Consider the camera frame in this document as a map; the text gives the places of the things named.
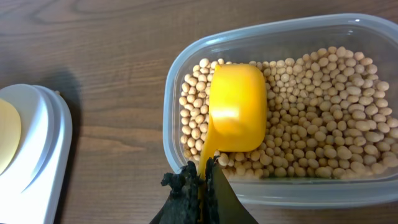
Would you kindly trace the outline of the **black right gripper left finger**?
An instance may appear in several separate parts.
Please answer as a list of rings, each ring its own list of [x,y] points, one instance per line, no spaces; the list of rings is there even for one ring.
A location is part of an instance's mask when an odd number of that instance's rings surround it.
[[[161,185],[168,185],[171,191],[150,224],[197,224],[201,217],[198,193],[202,183],[192,161],[188,161],[179,174],[164,174]]]

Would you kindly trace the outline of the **yellow measuring scoop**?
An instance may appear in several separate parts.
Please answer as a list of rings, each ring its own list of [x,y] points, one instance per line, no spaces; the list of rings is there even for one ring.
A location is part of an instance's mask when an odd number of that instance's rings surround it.
[[[266,134],[267,96],[262,72],[250,64],[217,65],[210,86],[209,121],[198,175],[215,151],[248,152]]]

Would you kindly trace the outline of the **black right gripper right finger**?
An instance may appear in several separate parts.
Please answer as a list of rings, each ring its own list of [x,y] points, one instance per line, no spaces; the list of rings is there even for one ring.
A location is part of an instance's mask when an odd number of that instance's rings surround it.
[[[203,222],[211,224],[258,224],[245,209],[217,163],[217,157],[206,162],[206,190]]]

